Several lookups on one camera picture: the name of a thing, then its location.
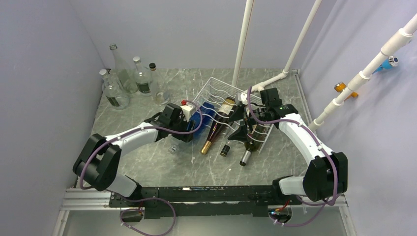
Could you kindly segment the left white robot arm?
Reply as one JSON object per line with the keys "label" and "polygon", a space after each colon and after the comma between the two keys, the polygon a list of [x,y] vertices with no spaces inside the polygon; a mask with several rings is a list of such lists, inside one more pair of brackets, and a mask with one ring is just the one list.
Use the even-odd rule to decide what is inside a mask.
{"label": "left white robot arm", "polygon": [[142,186],[118,172],[120,159],[169,135],[190,142],[201,126],[201,121],[187,119],[183,108],[168,103],[163,111],[134,128],[109,136],[93,134],[73,165],[73,172],[79,177],[79,187],[83,190],[107,190],[119,194],[128,206],[136,206],[143,198]]}

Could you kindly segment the clear bottle with silver cap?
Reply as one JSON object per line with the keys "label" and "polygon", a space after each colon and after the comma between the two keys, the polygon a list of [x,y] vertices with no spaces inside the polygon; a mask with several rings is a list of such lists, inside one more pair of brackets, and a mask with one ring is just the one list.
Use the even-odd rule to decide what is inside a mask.
{"label": "clear bottle with silver cap", "polygon": [[156,97],[157,82],[150,70],[143,66],[139,56],[133,58],[133,62],[136,67],[135,82],[138,90],[141,94],[151,96],[153,99]]}

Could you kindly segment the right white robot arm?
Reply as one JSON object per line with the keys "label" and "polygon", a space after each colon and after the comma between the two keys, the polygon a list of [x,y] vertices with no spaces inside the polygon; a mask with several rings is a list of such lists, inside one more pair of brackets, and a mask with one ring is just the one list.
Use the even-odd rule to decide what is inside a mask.
{"label": "right white robot arm", "polygon": [[334,152],[308,128],[298,110],[292,104],[283,104],[276,88],[260,92],[257,105],[251,101],[250,92],[238,92],[235,96],[237,110],[230,115],[231,121],[240,126],[228,137],[229,140],[250,140],[254,136],[249,129],[255,124],[272,124],[283,132],[296,146],[308,165],[303,176],[286,176],[272,182],[271,198],[283,204],[291,196],[304,196],[314,205],[334,205],[337,198],[348,188],[348,159],[342,152]]}

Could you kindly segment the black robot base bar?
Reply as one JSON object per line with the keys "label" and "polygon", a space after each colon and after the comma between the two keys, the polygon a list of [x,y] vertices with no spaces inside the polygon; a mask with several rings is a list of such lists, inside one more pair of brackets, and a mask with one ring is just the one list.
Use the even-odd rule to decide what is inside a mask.
{"label": "black robot base bar", "polygon": [[252,215],[267,217],[273,207],[298,205],[274,185],[143,187],[140,202],[110,196],[111,208],[141,208],[145,219],[179,216]]}

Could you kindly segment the clear bottle with orange label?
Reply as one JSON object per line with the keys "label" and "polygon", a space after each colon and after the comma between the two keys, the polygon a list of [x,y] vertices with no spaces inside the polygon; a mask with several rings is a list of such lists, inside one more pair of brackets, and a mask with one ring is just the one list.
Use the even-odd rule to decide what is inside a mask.
{"label": "clear bottle with orange label", "polygon": [[170,101],[170,93],[167,89],[165,79],[157,69],[155,63],[149,64],[150,69],[150,92],[154,102],[158,105],[165,105]]}

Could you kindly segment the blue plastic bottle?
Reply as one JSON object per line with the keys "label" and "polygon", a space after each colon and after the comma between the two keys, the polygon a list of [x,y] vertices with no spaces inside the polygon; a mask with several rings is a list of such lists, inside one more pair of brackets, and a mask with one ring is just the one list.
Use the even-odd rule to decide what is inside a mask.
{"label": "blue plastic bottle", "polygon": [[178,140],[174,137],[170,137],[170,146],[168,147],[168,151],[170,153],[178,152],[182,149],[185,149],[187,146],[191,145],[194,141],[198,141],[199,137],[201,136],[202,132],[204,131],[205,127],[209,125],[211,119],[208,117],[208,115],[213,116],[214,115],[214,106],[208,102],[204,102],[200,106],[200,110],[202,111],[203,115],[203,121],[202,126],[193,133],[193,138],[190,142],[184,142],[181,140]]}

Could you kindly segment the tall clear glass bottle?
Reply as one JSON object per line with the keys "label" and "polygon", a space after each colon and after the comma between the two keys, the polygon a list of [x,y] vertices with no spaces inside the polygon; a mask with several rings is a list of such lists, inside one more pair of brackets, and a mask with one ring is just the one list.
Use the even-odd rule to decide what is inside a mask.
{"label": "tall clear glass bottle", "polygon": [[120,51],[115,43],[109,45],[115,61],[115,73],[123,87],[123,89],[133,94],[138,91],[138,87],[132,77],[130,65],[122,58]]}

